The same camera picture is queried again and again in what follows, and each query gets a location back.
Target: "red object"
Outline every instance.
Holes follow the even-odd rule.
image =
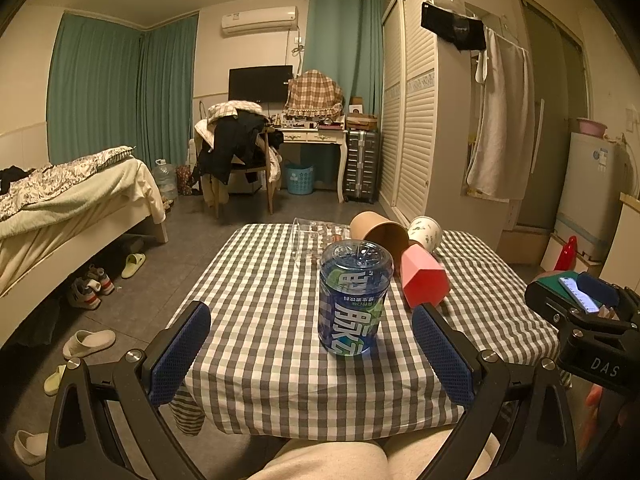
[[[569,237],[569,241],[562,246],[558,261],[554,270],[569,270],[574,267],[575,255],[578,252],[578,238],[575,236]]]
[[[423,303],[437,306],[449,293],[449,280],[442,266],[421,245],[402,253],[402,291],[411,308]]]

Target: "gray suitcase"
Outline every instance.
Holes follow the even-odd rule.
[[[344,170],[344,197],[373,203],[378,193],[380,134],[351,130],[347,134],[347,165]]]

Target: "checkered tablecloth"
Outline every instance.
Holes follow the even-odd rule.
[[[377,349],[344,358],[318,339],[318,264],[295,261],[289,224],[249,224],[228,240],[182,306],[201,300],[212,326],[171,403],[178,427],[204,418],[226,433],[368,440],[457,421],[412,335],[399,281],[390,286]],[[555,329],[524,304],[524,282],[482,241],[445,232],[436,257],[451,291],[450,325],[479,349],[530,364],[558,351]]]

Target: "smartphone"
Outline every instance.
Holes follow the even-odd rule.
[[[558,278],[558,281],[585,312],[588,314],[597,314],[600,311],[600,308],[595,302],[578,288],[578,284],[575,283],[573,278]]]

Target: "wardrobe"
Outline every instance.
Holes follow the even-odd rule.
[[[470,133],[478,127],[476,66],[469,51],[420,26],[423,2],[451,2],[527,48],[518,0],[391,0],[383,17],[380,202],[405,225],[431,216],[497,247],[513,204],[465,189]]]

